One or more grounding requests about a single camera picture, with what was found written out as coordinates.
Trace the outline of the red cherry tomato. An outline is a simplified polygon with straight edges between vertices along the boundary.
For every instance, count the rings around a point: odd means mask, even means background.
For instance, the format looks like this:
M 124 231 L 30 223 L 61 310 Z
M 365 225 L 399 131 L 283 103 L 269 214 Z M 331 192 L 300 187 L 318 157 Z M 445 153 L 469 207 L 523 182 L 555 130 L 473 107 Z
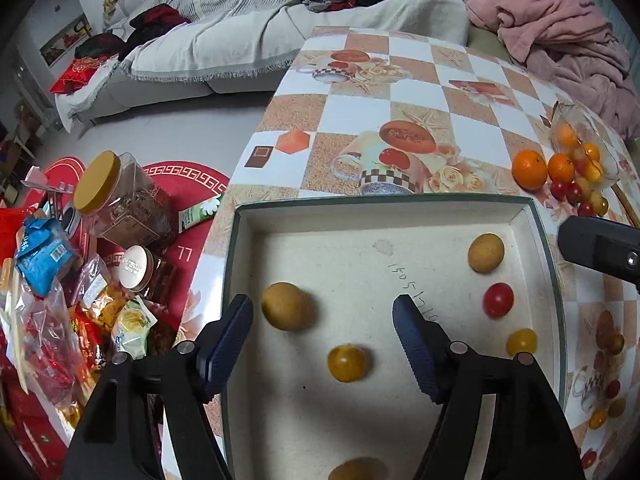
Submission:
M 483 297 L 483 309 L 490 318 L 503 318 L 511 311 L 513 305 L 514 292 L 506 283 L 489 286 Z

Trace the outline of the yellow cherry tomato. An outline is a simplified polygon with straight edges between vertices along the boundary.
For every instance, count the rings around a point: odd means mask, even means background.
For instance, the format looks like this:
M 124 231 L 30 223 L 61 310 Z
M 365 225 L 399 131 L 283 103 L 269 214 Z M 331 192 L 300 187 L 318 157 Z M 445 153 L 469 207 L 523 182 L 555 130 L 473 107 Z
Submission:
M 506 341 L 506 353 L 516 356 L 520 352 L 534 354 L 538 347 L 538 336 L 531 328 L 521 328 L 512 333 Z

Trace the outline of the pink blanket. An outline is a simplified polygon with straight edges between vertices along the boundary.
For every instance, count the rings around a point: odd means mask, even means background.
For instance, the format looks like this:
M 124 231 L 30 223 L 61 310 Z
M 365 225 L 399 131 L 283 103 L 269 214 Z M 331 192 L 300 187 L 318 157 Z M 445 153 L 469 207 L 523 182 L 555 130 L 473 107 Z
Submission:
M 511 58 L 600 116 L 623 139 L 639 135 L 639 95 L 627 49 L 593 0 L 464 0 L 472 25 Z

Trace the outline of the white shallow tray box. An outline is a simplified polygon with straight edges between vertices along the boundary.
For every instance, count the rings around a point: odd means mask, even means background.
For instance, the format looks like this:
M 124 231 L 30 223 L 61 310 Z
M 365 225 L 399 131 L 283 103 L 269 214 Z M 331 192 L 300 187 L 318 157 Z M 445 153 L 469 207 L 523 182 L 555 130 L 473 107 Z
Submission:
M 503 241 L 497 269 L 468 263 L 473 240 Z M 258 300 L 277 282 L 303 289 L 314 322 L 285 332 L 256 314 L 222 395 L 224 446 L 237 479 L 325 479 L 357 457 L 409 479 L 439 408 L 416 383 L 397 337 L 392 305 L 410 296 L 424 318 L 488 356 L 503 356 L 516 330 L 538 336 L 536 360 L 566 397 L 560 285 L 541 216 L 524 197 L 347 196 L 254 203 L 233 217 L 224 296 Z M 503 318 L 483 309 L 489 286 L 506 283 Z M 338 382 L 326 357 L 339 344 L 367 352 L 370 370 Z

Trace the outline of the tan longan fruit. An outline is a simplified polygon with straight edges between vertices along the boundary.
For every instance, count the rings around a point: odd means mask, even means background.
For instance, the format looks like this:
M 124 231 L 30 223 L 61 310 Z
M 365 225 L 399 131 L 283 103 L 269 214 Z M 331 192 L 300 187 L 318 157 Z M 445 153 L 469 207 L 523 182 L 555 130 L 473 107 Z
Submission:
M 385 480 L 388 477 L 386 465 L 373 457 L 357 457 L 336 466 L 328 475 L 328 480 Z

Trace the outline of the checkered tablecloth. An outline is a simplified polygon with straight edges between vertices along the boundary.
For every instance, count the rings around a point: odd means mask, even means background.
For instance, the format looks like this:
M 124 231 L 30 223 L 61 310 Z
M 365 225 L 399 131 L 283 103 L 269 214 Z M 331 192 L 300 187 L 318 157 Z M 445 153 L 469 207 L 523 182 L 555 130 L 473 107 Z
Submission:
M 355 195 L 368 177 L 404 192 L 520 195 L 511 162 L 550 156 L 567 95 L 521 67 L 408 32 L 318 27 L 286 72 L 210 224 L 178 335 L 221 307 L 237 206 Z M 639 296 L 631 284 L 555 259 L 567 329 L 565 414 L 590 479 L 605 479 L 639 431 Z

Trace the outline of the white-lid small jar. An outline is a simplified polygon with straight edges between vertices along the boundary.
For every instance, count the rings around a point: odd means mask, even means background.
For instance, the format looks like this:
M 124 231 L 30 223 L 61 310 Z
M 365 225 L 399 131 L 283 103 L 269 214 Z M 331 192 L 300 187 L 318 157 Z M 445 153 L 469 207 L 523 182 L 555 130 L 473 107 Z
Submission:
M 122 255 L 117 277 L 123 288 L 130 292 L 141 292 L 152 281 L 152 277 L 160 264 L 160 259 L 148 248 L 134 245 Z

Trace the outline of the olive longan fruit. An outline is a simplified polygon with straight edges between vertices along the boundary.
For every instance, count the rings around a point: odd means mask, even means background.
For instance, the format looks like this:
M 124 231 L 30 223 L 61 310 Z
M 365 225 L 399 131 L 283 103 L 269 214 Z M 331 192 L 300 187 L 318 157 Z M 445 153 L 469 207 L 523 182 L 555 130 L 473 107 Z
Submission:
M 469 266 L 476 273 L 490 273 L 503 262 L 505 251 L 503 241 L 498 235 L 484 233 L 473 240 L 469 247 Z

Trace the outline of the clear glass fruit bowl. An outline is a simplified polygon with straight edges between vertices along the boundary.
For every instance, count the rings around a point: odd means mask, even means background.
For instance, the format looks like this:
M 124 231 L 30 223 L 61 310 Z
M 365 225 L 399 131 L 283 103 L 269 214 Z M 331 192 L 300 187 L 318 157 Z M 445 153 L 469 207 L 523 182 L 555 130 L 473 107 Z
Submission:
M 578 176 L 594 188 L 604 190 L 617 183 L 620 168 L 603 142 L 597 122 L 582 104 L 558 101 L 552 108 L 550 139 L 552 148 L 565 154 Z

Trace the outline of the blue snack packet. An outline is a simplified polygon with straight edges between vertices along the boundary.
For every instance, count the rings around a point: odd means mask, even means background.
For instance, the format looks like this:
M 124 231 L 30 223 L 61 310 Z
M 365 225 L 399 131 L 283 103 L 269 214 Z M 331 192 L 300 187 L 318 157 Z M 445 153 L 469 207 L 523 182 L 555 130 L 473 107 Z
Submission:
M 60 222 L 55 218 L 28 217 L 24 236 L 15 255 L 20 270 L 32 292 L 45 297 L 55 280 L 68 273 L 78 259 L 78 252 Z

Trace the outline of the brown longan fruit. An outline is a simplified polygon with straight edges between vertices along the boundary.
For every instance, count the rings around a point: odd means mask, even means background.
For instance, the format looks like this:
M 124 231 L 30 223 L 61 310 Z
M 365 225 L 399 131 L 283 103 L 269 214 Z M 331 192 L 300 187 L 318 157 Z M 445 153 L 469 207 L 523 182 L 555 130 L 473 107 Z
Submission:
M 271 326 L 285 332 L 306 330 L 316 318 L 311 296 L 288 282 L 268 286 L 260 297 L 260 308 Z

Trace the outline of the white covered sofa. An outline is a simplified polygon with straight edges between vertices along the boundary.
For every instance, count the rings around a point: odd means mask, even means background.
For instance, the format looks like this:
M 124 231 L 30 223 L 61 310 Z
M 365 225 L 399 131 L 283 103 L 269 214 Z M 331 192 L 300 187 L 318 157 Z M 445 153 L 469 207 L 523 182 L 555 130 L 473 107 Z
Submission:
M 454 44 L 465 44 L 469 31 L 462 0 L 383 0 L 330 12 L 311 11 L 302 0 L 112 0 L 102 28 L 128 39 L 134 18 L 162 3 L 184 23 L 120 61 L 111 58 L 81 89 L 56 97 L 67 132 L 139 106 L 273 90 L 317 27 L 412 32 Z

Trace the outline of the amber cherry tomato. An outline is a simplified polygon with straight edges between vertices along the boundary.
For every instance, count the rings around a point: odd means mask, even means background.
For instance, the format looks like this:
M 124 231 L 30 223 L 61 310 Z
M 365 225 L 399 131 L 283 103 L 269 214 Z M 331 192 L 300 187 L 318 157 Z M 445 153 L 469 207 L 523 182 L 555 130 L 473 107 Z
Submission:
M 326 366 L 338 382 L 358 382 L 370 370 L 367 352 L 354 344 L 339 344 L 326 357 Z

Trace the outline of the yellow-lid plastic jar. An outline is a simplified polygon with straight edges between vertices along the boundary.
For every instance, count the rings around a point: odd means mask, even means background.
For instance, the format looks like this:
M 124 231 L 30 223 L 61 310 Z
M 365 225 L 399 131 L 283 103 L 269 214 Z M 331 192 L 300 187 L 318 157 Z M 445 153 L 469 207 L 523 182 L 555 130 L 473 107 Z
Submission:
M 124 249 L 163 246 L 177 235 L 169 195 L 129 153 L 96 156 L 77 183 L 73 205 L 89 234 Z

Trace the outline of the large orange mandarin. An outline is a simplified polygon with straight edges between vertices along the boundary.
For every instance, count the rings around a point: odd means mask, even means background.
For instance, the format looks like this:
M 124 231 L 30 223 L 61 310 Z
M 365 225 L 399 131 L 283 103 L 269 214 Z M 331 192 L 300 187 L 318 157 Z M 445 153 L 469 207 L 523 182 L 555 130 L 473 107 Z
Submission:
M 544 156 L 533 150 L 519 151 L 513 157 L 511 174 L 523 190 L 538 191 L 548 179 L 548 168 Z

